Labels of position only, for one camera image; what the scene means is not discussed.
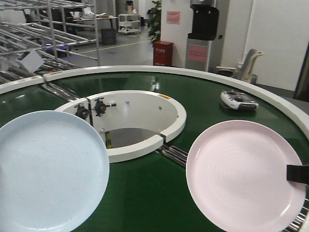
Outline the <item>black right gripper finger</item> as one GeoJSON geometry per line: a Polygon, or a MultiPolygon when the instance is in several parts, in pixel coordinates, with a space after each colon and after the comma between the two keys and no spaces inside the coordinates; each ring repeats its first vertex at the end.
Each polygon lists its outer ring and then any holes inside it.
{"type": "Polygon", "coordinates": [[[308,165],[287,165],[286,180],[309,185],[308,165]]]}

